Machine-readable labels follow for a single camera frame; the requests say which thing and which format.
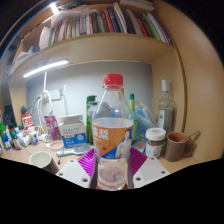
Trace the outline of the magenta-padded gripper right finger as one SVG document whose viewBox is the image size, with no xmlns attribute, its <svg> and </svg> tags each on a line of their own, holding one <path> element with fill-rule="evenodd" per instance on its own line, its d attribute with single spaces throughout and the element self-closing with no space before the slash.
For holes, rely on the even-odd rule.
<svg viewBox="0 0 224 224">
<path fill-rule="evenodd" d="M 156 157 L 147 157 L 134 147 L 128 163 L 128 188 L 140 188 L 169 175 Z"/>
</svg>

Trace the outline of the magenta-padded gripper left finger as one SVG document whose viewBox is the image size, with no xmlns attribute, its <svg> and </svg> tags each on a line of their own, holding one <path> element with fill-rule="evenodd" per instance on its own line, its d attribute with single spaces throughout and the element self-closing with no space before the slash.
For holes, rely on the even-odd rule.
<svg viewBox="0 0 224 224">
<path fill-rule="evenodd" d="M 56 175 L 83 188 L 89 188 L 94 176 L 94 170 L 94 150 L 91 149 L 77 160 L 68 160 Z"/>
</svg>

